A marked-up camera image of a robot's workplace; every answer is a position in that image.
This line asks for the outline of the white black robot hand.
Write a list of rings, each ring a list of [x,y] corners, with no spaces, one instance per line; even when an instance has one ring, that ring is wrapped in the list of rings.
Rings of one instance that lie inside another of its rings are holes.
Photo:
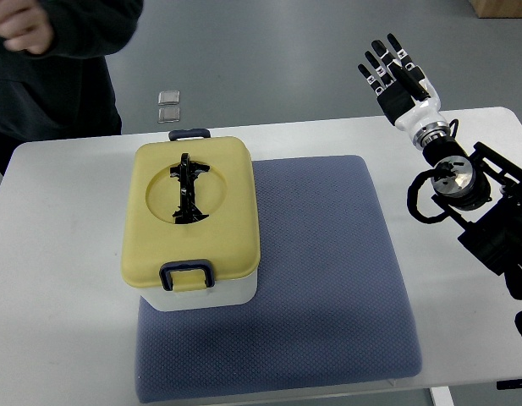
[[[358,70],[388,122],[422,150],[434,139],[449,136],[450,124],[440,113],[441,99],[423,69],[394,34],[389,33],[387,41],[374,40],[365,52],[368,64],[359,64]]]

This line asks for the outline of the person's bare hand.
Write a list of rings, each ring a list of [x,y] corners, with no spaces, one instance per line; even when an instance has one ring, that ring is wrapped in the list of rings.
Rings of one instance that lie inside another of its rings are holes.
[[[54,30],[39,1],[0,0],[0,37],[9,51],[42,55],[53,43]]]

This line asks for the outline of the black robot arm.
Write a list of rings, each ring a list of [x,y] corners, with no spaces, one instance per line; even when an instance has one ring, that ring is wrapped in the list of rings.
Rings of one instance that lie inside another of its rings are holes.
[[[522,168],[481,142],[467,154],[458,126],[432,123],[414,138],[431,167],[408,188],[409,214],[424,224],[452,218],[459,242],[522,300]]]

